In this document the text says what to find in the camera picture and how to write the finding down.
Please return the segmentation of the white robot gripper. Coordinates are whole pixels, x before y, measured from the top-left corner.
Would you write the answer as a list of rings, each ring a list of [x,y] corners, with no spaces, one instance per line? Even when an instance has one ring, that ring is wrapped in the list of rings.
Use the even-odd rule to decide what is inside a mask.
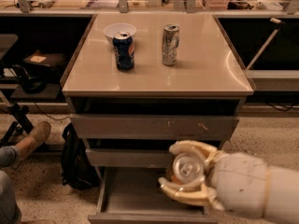
[[[225,154],[212,145],[195,141],[177,141],[169,148],[173,155],[190,153],[200,159],[208,172],[208,185],[188,187],[160,177],[162,192],[179,203],[192,206],[210,205],[213,209],[231,212],[235,216],[263,216],[268,165],[263,159],[244,153]]]

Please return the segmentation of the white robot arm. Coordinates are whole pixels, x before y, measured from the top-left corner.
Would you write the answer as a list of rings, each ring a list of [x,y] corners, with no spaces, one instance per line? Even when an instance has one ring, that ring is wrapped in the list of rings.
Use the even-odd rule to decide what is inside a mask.
[[[177,141],[169,152],[172,162],[158,182],[171,199],[237,217],[299,224],[298,171],[193,140]]]

